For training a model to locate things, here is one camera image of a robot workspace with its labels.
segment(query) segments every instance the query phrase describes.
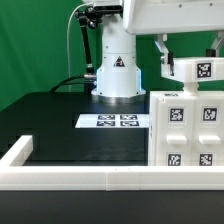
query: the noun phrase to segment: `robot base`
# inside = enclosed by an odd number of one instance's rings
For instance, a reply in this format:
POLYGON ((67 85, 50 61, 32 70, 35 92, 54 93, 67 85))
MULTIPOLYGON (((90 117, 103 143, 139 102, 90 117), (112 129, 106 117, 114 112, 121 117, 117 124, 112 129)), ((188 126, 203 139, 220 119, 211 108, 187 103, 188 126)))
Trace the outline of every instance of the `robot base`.
POLYGON ((145 91, 132 97, 106 97, 92 93, 92 100, 108 104, 128 104, 145 101, 145 91))

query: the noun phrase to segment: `white block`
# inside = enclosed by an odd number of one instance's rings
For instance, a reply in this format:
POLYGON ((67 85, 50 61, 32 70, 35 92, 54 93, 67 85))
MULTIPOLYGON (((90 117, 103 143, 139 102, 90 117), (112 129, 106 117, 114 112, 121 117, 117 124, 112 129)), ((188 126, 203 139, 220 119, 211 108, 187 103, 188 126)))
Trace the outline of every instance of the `white block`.
POLYGON ((185 136, 181 135, 168 135, 167 142, 169 145, 186 145, 187 139, 185 136))
POLYGON ((162 66, 162 77, 183 83, 224 80, 224 58, 175 58, 174 75, 162 66))
POLYGON ((202 145, 220 145, 221 139, 218 136, 199 136, 202 145))

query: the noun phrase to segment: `black table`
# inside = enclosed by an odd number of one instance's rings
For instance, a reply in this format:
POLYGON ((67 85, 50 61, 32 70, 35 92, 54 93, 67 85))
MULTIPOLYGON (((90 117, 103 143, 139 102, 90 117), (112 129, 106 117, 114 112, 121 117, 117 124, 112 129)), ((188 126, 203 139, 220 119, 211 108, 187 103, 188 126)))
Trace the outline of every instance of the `black table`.
MULTIPOLYGON (((25 165, 147 165, 148 129, 75 129, 79 114, 148 113, 145 103, 109 105, 83 93, 32 93, 0 113, 3 156, 24 134, 25 165)), ((0 220, 17 223, 203 223, 224 220, 222 191, 0 192, 0 220)))

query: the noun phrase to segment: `white wall segment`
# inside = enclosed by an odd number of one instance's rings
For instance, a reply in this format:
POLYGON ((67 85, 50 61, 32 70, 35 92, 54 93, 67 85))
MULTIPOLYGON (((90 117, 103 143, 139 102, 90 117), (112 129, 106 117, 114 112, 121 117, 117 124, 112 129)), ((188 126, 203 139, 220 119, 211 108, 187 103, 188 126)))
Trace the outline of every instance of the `white wall segment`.
MULTIPOLYGON (((4 160, 13 152, 23 153, 32 145, 31 139, 21 137, 4 160), (21 147, 18 143, 25 140, 21 147)), ((2 191, 224 190, 223 166, 22 167, 0 163, 2 191)))

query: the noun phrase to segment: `black cable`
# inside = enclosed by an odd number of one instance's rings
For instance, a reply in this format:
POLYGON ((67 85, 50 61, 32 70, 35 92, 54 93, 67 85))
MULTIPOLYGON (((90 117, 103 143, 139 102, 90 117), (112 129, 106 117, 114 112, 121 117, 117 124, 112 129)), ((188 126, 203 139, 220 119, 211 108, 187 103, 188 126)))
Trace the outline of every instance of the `black cable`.
POLYGON ((54 88, 50 90, 51 93, 55 92, 58 88, 61 86, 70 86, 70 85, 84 85, 84 84, 93 84, 93 82, 69 82, 69 83, 63 83, 63 84, 58 84, 54 88))
POLYGON ((62 84, 65 84, 65 83, 67 83, 67 82, 69 82, 69 81, 72 81, 72 80, 75 80, 75 79, 83 79, 84 78, 84 76, 72 76, 72 77, 70 77, 70 78, 68 78, 68 79, 65 79, 64 81, 62 81, 62 82, 60 82, 60 83, 58 83, 56 86, 54 86, 51 90, 50 90, 50 92, 55 92, 62 84))

